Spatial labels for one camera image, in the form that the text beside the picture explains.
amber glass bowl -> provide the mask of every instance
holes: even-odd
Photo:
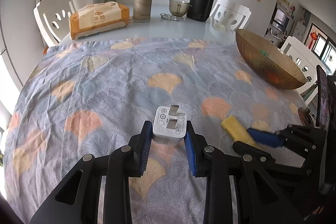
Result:
[[[243,29],[236,30],[236,42],[245,62],[271,85],[294,90],[306,83],[300,68],[272,42]]]

metal screw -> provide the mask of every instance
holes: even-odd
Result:
[[[204,151],[208,152],[208,153],[211,153],[211,152],[215,151],[215,149],[212,146],[208,145],[204,148]]]
[[[130,151],[132,148],[129,145],[124,145],[121,147],[121,151],[123,152],[128,152]]]
[[[245,154],[245,155],[243,156],[243,160],[244,160],[244,161],[251,161],[251,160],[252,160],[252,156],[249,155],[249,154]]]
[[[90,161],[92,160],[92,155],[91,154],[86,154],[83,156],[83,161]]]

ginkgo leaf pattern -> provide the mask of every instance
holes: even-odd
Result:
[[[130,37],[50,47],[21,91],[6,140],[7,200],[19,218],[29,223],[83,155],[106,156],[128,144],[159,106],[178,104],[208,145],[234,156],[221,127],[230,115],[244,128],[270,132],[300,124],[297,109],[306,106],[296,91],[259,78],[241,58],[234,32],[221,40]],[[277,162],[302,164],[288,149],[266,151]],[[206,178],[192,177],[183,141],[152,141],[147,169],[129,187],[134,223],[203,221]],[[99,223],[104,193],[105,177]]]

white power adapter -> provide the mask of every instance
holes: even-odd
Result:
[[[153,125],[153,140],[156,143],[175,146],[187,130],[186,112],[178,105],[160,106],[156,110]]]

metal prong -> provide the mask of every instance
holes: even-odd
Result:
[[[178,110],[179,110],[179,106],[178,105],[171,105],[171,107],[169,109],[168,115],[170,115],[170,116],[176,116]]]
[[[174,129],[175,126],[177,124],[177,120],[176,119],[169,119],[168,120],[168,124],[167,124],[167,128],[169,129]]]

